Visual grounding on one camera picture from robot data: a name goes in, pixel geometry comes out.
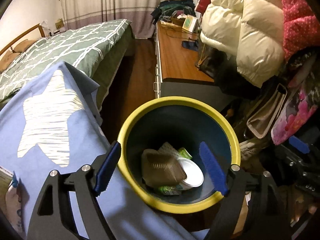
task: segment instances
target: white curtain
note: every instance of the white curtain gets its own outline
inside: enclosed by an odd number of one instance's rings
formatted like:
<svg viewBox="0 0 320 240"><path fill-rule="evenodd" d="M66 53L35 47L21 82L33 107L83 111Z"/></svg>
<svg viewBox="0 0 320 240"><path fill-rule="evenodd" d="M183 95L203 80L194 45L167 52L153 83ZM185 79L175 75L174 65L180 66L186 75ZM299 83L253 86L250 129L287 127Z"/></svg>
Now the white curtain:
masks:
<svg viewBox="0 0 320 240"><path fill-rule="evenodd" d="M154 31L150 13L163 0L56 0L57 17L67 29L114 19L132 21L137 38L150 38Z"/></svg>

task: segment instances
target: white star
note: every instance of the white star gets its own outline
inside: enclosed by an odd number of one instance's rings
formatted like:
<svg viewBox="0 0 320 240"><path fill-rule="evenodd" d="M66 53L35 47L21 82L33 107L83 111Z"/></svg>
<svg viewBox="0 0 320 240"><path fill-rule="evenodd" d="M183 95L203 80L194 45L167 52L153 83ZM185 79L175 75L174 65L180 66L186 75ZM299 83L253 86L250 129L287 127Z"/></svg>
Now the white star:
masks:
<svg viewBox="0 0 320 240"><path fill-rule="evenodd" d="M69 116L84 109L76 92L66 89L63 73L56 70L41 95L23 103L26 119L18 147L18 158L23 157L36 144L45 155L61 167L69 164Z"/></svg>

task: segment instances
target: wooden headboard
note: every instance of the wooden headboard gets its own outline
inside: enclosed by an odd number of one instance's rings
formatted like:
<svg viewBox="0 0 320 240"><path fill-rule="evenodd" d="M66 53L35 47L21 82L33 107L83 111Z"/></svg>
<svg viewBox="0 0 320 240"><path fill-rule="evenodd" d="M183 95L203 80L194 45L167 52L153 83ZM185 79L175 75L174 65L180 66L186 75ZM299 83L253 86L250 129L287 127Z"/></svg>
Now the wooden headboard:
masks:
<svg viewBox="0 0 320 240"><path fill-rule="evenodd" d="M9 42L8 45L6 45L1 51L0 51L0 56L7 51L7 49L9 49L13 44L15 44L18 40L20 40L22 37L24 37L25 35L27 35L28 33L30 33L31 31L35 30L35 29L39 29L41 37L45 37L44 35L44 31L42 29L42 26L40 24L37 24L33 27L31 27L30 29L26 30L24 33L20 34L18 37L16 37L14 40L12 40L11 42Z"/></svg>

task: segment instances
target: brown pillow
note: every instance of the brown pillow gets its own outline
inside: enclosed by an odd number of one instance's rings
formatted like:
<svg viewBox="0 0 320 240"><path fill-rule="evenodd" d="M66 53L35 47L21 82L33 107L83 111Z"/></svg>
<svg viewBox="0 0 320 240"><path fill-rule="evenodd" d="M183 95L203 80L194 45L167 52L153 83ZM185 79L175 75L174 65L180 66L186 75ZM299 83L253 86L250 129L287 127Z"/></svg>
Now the brown pillow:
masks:
<svg viewBox="0 0 320 240"><path fill-rule="evenodd" d="M13 50L14 50L14 52L25 52L36 41L37 40L28 40L28 39L26 39L24 41L21 41L17 46L15 46Z"/></svg>
<svg viewBox="0 0 320 240"><path fill-rule="evenodd" d="M19 53L12 53L8 50L0 60L0 73L5 71L17 56Z"/></svg>

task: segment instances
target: bedside table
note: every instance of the bedside table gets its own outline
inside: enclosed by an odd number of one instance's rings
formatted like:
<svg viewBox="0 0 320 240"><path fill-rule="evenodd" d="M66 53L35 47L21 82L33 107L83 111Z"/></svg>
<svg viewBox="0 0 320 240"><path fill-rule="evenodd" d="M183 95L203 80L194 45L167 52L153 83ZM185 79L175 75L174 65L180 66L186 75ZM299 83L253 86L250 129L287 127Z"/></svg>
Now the bedside table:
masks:
<svg viewBox="0 0 320 240"><path fill-rule="evenodd" d="M195 67L198 53L181 45L188 38L195 40L197 35L184 33L179 26L163 27L157 22L155 96L194 98L220 112L235 97L223 94L212 78Z"/></svg>

